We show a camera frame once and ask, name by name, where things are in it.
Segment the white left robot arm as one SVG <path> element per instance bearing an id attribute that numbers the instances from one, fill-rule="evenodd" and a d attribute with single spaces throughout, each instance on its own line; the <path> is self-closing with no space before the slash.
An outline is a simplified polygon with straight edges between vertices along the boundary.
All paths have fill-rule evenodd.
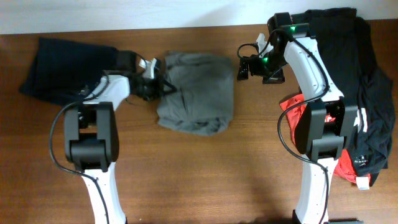
<path id="1" fill-rule="evenodd" d="M 95 223 L 127 223 L 115 178 L 119 136 L 115 111 L 130 95 L 145 101 L 176 92 L 160 74 L 161 61 L 141 60 L 142 73 L 105 70 L 99 85 L 65 111 L 65 157 L 83 179 Z"/>

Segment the grey shorts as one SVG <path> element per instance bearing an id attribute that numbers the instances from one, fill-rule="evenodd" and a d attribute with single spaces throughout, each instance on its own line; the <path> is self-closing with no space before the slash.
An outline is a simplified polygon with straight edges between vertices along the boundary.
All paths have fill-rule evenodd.
<path id="1" fill-rule="evenodd" d="M 165 77 L 177 91 L 162 97 L 158 125 L 183 133 L 213 136 L 228 129 L 234 113 L 234 68 L 230 58 L 171 52 Z"/>

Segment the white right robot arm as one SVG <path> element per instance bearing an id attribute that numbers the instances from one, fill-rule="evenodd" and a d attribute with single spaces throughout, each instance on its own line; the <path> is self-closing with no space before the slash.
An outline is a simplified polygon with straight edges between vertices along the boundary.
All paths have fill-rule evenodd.
<path id="1" fill-rule="evenodd" d="M 265 44 L 256 42 L 257 54 L 240 56 L 237 79 L 255 75 L 266 82 L 290 65 L 304 100 L 286 108 L 281 118 L 303 105 L 294 129 L 294 152 L 287 146 L 281 125 L 277 134 L 285 149 L 303 162 L 300 197 L 292 212 L 292 223 L 329 223 L 328 201 L 333 172 L 349 143 L 356 108 L 331 79 L 308 24 L 286 24 L 273 28 Z"/>

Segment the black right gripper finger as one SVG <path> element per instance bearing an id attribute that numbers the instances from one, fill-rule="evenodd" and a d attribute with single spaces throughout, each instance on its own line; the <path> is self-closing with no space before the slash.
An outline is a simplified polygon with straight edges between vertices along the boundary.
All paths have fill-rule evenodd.
<path id="1" fill-rule="evenodd" d="M 282 84 L 285 82 L 285 77 L 283 73 L 283 68 L 279 68 L 273 73 L 268 74 L 268 76 L 263 77 L 263 84 Z"/>
<path id="2" fill-rule="evenodd" d="M 249 63 L 241 59 L 239 61 L 239 70 L 237 74 L 237 81 L 247 80 L 249 78 Z"/>

